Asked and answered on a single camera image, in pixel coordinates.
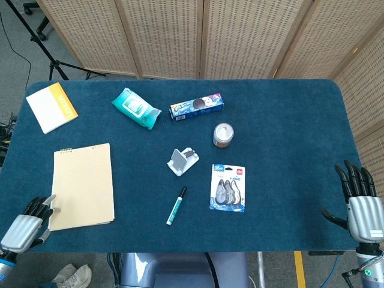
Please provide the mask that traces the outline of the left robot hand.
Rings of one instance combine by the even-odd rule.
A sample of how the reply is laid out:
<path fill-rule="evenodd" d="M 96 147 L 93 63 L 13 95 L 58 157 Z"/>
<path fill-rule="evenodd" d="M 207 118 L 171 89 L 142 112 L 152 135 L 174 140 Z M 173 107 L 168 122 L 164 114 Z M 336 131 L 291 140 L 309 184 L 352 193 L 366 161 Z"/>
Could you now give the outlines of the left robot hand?
<path fill-rule="evenodd" d="M 54 213 L 60 211 L 59 208 L 50 207 L 55 198 L 55 194 L 49 197 L 33 198 L 8 228 L 0 241 L 1 248 L 5 251 L 22 254 L 34 246 L 43 244 L 51 231 L 46 228 L 43 234 L 38 236 L 40 229 Z"/>

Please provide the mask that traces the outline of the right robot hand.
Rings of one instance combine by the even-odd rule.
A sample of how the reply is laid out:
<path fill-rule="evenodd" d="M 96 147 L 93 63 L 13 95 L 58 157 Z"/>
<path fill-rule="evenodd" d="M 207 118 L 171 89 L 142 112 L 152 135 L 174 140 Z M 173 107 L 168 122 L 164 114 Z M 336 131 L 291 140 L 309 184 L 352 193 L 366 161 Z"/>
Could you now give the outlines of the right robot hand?
<path fill-rule="evenodd" d="M 331 223 L 349 231 L 359 243 L 378 244 L 384 241 L 384 207 L 377 196 L 371 173 L 364 167 L 357 167 L 349 160 L 344 161 L 346 171 L 335 166 L 347 208 L 347 219 L 338 218 L 325 208 L 322 215 Z"/>

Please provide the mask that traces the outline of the cream spiral notebook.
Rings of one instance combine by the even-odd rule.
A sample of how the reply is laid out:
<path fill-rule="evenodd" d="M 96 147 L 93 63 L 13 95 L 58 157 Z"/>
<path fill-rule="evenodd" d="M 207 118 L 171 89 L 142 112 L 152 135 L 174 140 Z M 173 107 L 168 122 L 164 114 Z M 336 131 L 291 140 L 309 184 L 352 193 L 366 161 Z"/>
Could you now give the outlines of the cream spiral notebook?
<path fill-rule="evenodd" d="M 108 143 L 54 152 L 51 231 L 107 224 L 115 219 Z"/>

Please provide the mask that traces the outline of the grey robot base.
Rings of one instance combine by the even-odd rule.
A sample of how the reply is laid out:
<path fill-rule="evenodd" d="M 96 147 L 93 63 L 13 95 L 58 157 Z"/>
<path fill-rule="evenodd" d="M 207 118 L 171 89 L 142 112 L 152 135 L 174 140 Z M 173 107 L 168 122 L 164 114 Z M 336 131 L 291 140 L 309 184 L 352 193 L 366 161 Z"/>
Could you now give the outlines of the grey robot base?
<path fill-rule="evenodd" d="M 249 288 L 245 252 L 126 253 L 119 288 Z"/>

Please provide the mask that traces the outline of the white sneaker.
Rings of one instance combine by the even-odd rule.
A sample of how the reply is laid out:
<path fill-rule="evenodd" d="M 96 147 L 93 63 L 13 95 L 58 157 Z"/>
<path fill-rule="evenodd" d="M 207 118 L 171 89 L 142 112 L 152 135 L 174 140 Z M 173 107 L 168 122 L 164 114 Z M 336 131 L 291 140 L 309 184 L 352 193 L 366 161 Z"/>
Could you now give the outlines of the white sneaker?
<path fill-rule="evenodd" d="M 73 264 L 63 267 L 52 283 L 57 288 L 87 288 L 92 279 L 92 271 L 88 265 L 83 265 L 78 269 Z"/>

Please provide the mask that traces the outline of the teal table cloth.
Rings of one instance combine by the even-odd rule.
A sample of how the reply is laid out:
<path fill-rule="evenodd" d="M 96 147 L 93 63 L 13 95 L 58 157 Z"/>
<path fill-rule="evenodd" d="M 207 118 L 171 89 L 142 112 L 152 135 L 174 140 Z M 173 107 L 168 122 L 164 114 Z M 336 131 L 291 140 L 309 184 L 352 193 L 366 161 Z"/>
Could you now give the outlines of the teal table cloth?
<path fill-rule="evenodd" d="M 36 196 L 52 191 L 53 155 L 110 145 L 115 219 L 53 232 L 40 251 L 205 252 L 349 250 L 347 231 L 322 207 L 346 216 L 334 167 L 359 164 L 339 87 L 331 80 L 63 81 L 78 117 L 44 134 L 23 103 L 0 171 L 0 239 Z M 112 101 L 124 88 L 160 109 L 152 130 Z M 221 111 L 181 121 L 172 104 L 220 93 Z M 234 129 L 225 148 L 213 142 L 222 122 Z M 182 176 L 168 167 L 175 149 L 198 162 Z M 245 167 L 245 212 L 209 208 L 213 164 Z M 183 186 L 173 224 L 167 218 Z"/>

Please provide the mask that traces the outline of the white table leg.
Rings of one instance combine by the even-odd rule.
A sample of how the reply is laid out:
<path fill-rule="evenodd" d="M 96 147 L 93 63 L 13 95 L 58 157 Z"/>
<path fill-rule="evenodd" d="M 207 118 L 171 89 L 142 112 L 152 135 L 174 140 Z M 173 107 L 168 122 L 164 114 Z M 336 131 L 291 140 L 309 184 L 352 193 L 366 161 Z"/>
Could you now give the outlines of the white table leg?
<path fill-rule="evenodd" d="M 263 253 L 261 251 L 257 252 L 257 267 L 258 267 L 258 276 L 259 276 L 259 288 L 265 288 Z"/>

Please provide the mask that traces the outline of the yellow and white paper pad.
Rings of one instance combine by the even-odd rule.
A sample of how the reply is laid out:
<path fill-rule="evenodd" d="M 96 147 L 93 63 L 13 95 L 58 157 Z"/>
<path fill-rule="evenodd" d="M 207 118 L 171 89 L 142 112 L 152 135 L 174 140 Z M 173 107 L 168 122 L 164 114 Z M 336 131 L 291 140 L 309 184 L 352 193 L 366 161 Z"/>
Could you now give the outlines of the yellow and white paper pad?
<path fill-rule="evenodd" d="M 27 96 L 26 100 L 44 134 L 78 117 L 59 82 Z"/>

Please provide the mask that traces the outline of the correction tape blister pack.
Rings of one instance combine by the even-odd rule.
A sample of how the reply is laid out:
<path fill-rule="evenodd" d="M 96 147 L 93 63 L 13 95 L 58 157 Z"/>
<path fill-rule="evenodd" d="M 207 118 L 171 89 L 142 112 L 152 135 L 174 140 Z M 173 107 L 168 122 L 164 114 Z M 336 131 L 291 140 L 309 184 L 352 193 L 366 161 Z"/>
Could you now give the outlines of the correction tape blister pack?
<path fill-rule="evenodd" d="M 213 164 L 209 208 L 245 212 L 245 167 Z"/>

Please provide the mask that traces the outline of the green marker pen black cap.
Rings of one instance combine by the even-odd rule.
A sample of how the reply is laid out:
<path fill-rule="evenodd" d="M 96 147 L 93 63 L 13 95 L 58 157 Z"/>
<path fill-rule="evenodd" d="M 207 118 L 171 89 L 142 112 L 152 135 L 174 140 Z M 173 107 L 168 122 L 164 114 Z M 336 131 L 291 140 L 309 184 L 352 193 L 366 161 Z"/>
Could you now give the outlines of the green marker pen black cap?
<path fill-rule="evenodd" d="M 175 204 L 174 204 L 174 206 L 173 206 L 173 208 L 172 208 L 172 210 L 171 210 L 171 212 L 170 212 L 170 214 L 169 214 L 169 216 L 168 216 L 168 218 L 167 218 L 166 224 L 167 224 L 168 226 L 171 226 L 171 225 L 173 224 L 173 221 L 174 221 L 174 219 L 175 219 L 175 216 L 176 216 L 176 214 L 177 214 L 177 211 L 178 211 L 178 209 L 179 209 L 179 207 L 180 207 L 180 205 L 181 205 L 181 202 L 182 202 L 182 200 L 183 200 L 183 198 L 184 198 L 186 192 L 187 192 L 187 187 L 186 187 L 186 186 L 183 186 L 183 188 L 182 188 L 182 190 L 181 190 L 179 196 L 177 197 L 177 199 L 176 199 L 176 201 L 175 201 Z"/>

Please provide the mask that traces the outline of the clear snack jar white lid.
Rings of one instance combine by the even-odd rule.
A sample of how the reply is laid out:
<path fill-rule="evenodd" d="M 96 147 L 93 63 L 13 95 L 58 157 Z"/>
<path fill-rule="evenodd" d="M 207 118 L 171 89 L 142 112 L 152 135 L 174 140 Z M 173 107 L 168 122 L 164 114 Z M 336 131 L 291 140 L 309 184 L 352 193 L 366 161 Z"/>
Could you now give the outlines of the clear snack jar white lid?
<path fill-rule="evenodd" d="M 214 128 L 212 142 L 216 147 L 225 148 L 230 145 L 233 135 L 233 127 L 226 122 L 222 122 Z"/>

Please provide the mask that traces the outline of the green wet wipes pack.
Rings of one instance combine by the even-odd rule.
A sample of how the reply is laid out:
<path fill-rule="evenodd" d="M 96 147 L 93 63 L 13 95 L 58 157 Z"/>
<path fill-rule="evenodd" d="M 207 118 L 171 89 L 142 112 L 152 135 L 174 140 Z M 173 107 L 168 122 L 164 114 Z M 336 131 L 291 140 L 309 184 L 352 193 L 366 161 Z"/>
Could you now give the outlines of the green wet wipes pack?
<path fill-rule="evenodd" d="M 112 104 L 125 116 L 142 127 L 152 130 L 161 110 L 151 106 L 141 96 L 129 88 L 124 88 Z"/>

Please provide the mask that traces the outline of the black tripod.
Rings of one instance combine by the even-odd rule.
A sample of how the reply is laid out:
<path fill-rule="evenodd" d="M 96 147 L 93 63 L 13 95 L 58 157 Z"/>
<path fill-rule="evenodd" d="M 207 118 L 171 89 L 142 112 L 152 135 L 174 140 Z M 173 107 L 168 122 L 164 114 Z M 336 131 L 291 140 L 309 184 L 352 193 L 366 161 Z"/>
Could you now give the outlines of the black tripod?
<path fill-rule="evenodd" d="M 62 70 L 61 66 L 66 66 L 66 67 L 70 67 L 70 68 L 73 68 L 73 69 L 76 69 L 76 70 L 80 70 L 80 71 L 84 71 L 86 72 L 86 80 L 89 80 L 91 78 L 91 74 L 95 74 L 96 76 L 102 76 L 102 77 L 106 77 L 106 74 L 104 73 L 99 73 L 99 72 L 96 72 L 96 71 L 92 71 L 92 70 L 89 70 L 89 69 L 85 69 L 85 68 L 82 68 L 82 67 L 78 67 L 76 65 L 72 65 L 72 64 L 68 64 L 68 63 L 65 63 L 65 62 L 62 62 L 62 61 L 59 61 L 57 59 L 54 59 L 53 56 L 50 54 L 50 52 L 46 49 L 46 47 L 44 46 L 44 44 L 41 42 L 40 38 L 38 37 L 38 35 L 32 30 L 32 28 L 28 25 L 28 23 L 26 22 L 26 20 L 22 17 L 22 15 L 19 13 L 19 11 L 17 10 L 17 8 L 14 6 L 14 4 L 12 3 L 11 0 L 5 0 L 6 3 L 8 4 L 8 6 L 11 8 L 11 10 L 13 11 L 13 13 L 16 15 L 16 17 L 20 20 L 20 22 L 22 23 L 22 25 L 27 29 L 27 31 L 29 32 L 30 36 L 31 36 L 31 41 L 32 42 L 35 42 L 36 44 L 38 44 L 38 46 L 40 47 L 40 49 L 43 51 L 43 53 L 48 57 L 48 59 L 50 60 L 50 74 L 49 74 L 49 80 L 52 80 L 52 75 L 53 75 L 53 70 L 56 70 L 59 75 L 62 77 L 63 80 L 69 80 L 69 78 L 67 77 L 67 75 L 65 74 L 65 72 Z"/>

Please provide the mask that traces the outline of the white folding phone stand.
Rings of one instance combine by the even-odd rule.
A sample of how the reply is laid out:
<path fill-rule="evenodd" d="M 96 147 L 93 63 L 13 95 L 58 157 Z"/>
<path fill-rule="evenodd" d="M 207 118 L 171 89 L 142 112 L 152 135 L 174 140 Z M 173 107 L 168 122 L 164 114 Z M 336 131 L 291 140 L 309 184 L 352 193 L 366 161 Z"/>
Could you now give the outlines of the white folding phone stand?
<path fill-rule="evenodd" d="M 175 149 L 167 165 L 176 176 L 182 176 L 198 160 L 198 154 L 191 147 L 187 147 L 182 151 Z"/>

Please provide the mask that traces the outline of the black office chair base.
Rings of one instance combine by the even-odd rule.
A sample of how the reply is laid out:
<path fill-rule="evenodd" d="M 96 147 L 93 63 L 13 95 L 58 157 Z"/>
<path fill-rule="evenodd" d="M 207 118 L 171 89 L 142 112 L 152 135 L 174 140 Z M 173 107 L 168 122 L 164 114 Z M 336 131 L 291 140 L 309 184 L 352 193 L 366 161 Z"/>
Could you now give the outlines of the black office chair base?
<path fill-rule="evenodd" d="M 23 10 L 26 15 L 29 15 L 29 16 L 32 15 L 33 14 L 32 10 L 38 9 L 38 8 L 40 9 L 40 6 L 36 1 L 23 3 Z M 44 19 L 41 21 L 40 25 L 38 26 L 38 28 L 36 29 L 36 33 L 41 41 L 46 40 L 46 36 L 43 34 L 43 30 L 48 25 L 48 23 L 49 23 L 49 19 L 45 16 Z"/>

